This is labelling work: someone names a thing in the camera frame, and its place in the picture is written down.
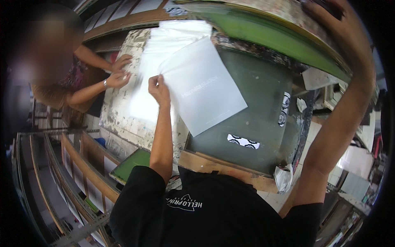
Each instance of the blue object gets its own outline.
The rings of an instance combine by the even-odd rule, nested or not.
[[[103,137],[95,138],[95,140],[105,148],[105,139]]]

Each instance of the silver watch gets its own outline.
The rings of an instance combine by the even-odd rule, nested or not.
[[[104,80],[103,84],[104,84],[104,87],[107,89],[107,88],[108,88],[108,85],[107,85],[107,79],[106,79],[106,80]]]

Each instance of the helloprint logo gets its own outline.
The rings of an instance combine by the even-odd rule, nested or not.
[[[202,202],[196,202],[196,200],[191,199],[189,194],[179,198],[175,197],[174,199],[166,198],[167,205],[173,208],[180,208],[186,211],[195,211],[196,207],[202,207]]]

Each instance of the black t-shirt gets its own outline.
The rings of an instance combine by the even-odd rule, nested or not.
[[[113,237],[129,246],[313,246],[322,204],[282,219],[251,186],[227,176],[180,170],[182,190],[133,168],[110,216]]]

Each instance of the hand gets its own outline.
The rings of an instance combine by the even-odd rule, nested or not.
[[[354,75],[374,81],[376,77],[372,50],[364,28],[347,0],[327,0],[343,11],[340,20],[333,17],[323,7],[311,0],[302,4],[303,9],[326,26],[338,45],[345,52]]]
[[[170,106],[170,92],[163,81],[162,75],[148,79],[148,92],[156,99],[159,107]]]
[[[113,73],[125,72],[125,70],[123,70],[122,68],[126,64],[131,63],[131,61],[130,61],[131,59],[132,59],[131,55],[123,54],[117,61],[115,61],[115,63],[113,63],[111,71]]]
[[[107,86],[120,89],[121,87],[125,86],[129,82],[129,79],[130,79],[129,72],[112,74],[110,77],[107,78]]]

